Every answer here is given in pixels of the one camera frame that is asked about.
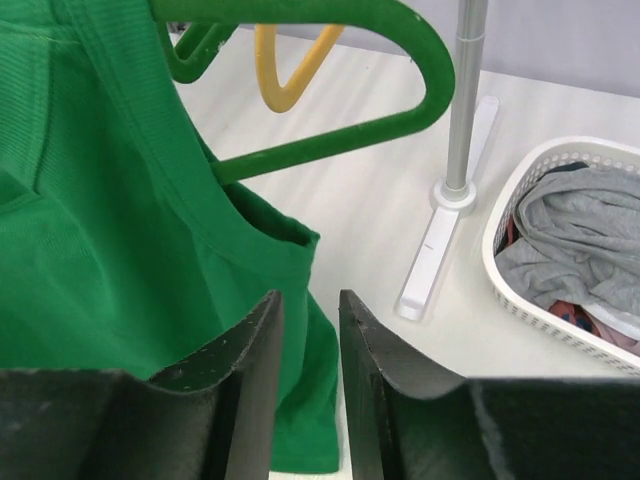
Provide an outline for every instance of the gray wall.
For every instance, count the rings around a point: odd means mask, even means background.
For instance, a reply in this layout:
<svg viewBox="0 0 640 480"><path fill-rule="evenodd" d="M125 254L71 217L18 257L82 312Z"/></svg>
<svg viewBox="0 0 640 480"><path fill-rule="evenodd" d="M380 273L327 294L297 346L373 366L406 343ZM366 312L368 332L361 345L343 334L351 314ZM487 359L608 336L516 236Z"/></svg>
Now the gray wall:
<svg viewBox="0 0 640 480"><path fill-rule="evenodd" d="M451 48L457 0L406 2ZM279 27L304 38L319 29ZM386 39L357 29L345 31L340 43L398 52ZM640 0L489 0L483 68L640 97Z"/></svg>

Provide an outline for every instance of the yellow hanger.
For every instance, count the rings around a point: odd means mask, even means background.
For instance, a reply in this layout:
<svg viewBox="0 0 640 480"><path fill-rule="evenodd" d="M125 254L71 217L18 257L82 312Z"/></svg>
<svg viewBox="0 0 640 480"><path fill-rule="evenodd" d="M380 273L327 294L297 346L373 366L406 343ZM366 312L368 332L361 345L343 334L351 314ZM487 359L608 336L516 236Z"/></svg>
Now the yellow hanger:
<svg viewBox="0 0 640 480"><path fill-rule="evenodd" d="M293 72L284 87L280 86L276 67L276 25L256 25L256 75L262 99L277 113L291 109L300 99L344 30L343 25L327 25Z"/></svg>

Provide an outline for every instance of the green hanger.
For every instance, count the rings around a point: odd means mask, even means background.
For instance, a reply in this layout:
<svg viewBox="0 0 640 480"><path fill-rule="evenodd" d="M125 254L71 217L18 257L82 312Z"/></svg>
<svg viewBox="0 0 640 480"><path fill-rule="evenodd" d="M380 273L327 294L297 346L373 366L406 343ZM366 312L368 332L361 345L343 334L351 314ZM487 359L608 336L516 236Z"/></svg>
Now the green hanger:
<svg viewBox="0 0 640 480"><path fill-rule="evenodd" d="M158 23L321 23L371 30L404 49L426 93L415 108L211 164L222 185L416 133L446 111L454 91L453 63L436 31L397 0L149 0Z"/></svg>
<svg viewBox="0 0 640 480"><path fill-rule="evenodd" d="M179 83L198 80L236 27L237 25L194 23L182 34L174 49L166 23L159 23L158 34L173 79Z"/></svg>

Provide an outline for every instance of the basket rim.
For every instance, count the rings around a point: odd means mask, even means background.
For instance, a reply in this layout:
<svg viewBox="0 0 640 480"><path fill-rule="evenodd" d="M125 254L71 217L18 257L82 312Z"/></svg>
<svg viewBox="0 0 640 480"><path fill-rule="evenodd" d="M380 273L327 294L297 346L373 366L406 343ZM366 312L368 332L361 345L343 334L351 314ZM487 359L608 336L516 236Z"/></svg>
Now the basket rim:
<svg viewBox="0 0 640 480"><path fill-rule="evenodd" d="M484 229L484 233L482 235L482 263L484 264L485 272L489 276L491 283L493 286L509 301L510 304L518 306L521 310L528 312L530 315L543 320L546 323L553 325L555 328L565 332L567 335L570 335L574 338L578 338L584 343L590 344L593 347L611 355L613 357L617 357L621 361L624 361L628 364L635 366L640 369L640 357L634 355L633 353L627 352L620 347L607 342L599 337L591 335L589 332L581 330L580 328L571 325L568 322L563 322L554 315L550 314L546 310L527 302L522 297L520 297L516 292L514 292L511 287L504 281L502 275L498 271L497 264L495 262L495 257L493 253L493 245L496 234L498 232L498 228L500 227L500 221L502 220L502 214L506 209L509 200L511 199L513 193L518 188L518 184L520 180L526 175L531 166L541 157L546 156L547 152L562 145L571 145L571 144L592 144L598 147L604 147L607 149L614 149L619 151L624 151L627 154L631 153L637 156L640 159L640 149L631 147L629 145L624 145L621 143L604 140L597 137L590 136L566 136L566 137L558 137L552 140L548 140L535 148L533 148L524 159L518 164L516 169L507 179L504 187L500 191L498 198L496 199L493 208L491 209L491 213L489 218L487 219L487 223Z"/></svg>

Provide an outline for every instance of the plastic hanger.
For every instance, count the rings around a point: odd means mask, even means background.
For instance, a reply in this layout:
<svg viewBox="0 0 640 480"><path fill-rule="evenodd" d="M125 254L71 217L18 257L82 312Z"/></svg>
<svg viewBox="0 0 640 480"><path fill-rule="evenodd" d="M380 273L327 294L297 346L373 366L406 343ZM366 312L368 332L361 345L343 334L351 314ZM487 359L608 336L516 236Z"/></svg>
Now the plastic hanger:
<svg viewBox="0 0 640 480"><path fill-rule="evenodd" d="M166 23L159 24L158 34L173 79L179 83L193 83L200 78L236 27L193 23L173 48Z"/></svg>
<svg viewBox="0 0 640 480"><path fill-rule="evenodd" d="M320 23L364 28L404 49L422 74L426 93L413 109L212 163L213 173L222 185L424 130L440 118L453 97L453 63L445 44L422 17L397 0L149 0L149 3L156 21L163 25ZM171 45L165 42L163 46L167 49Z"/></svg>
<svg viewBox="0 0 640 480"><path fill-rule="evenodd" d="M280 86L276 66L276 25L256 25L256 75L262 99L277 113L291 109L327 58L342 32L343 25L327 25L293 72L284 87Z"/></svg>

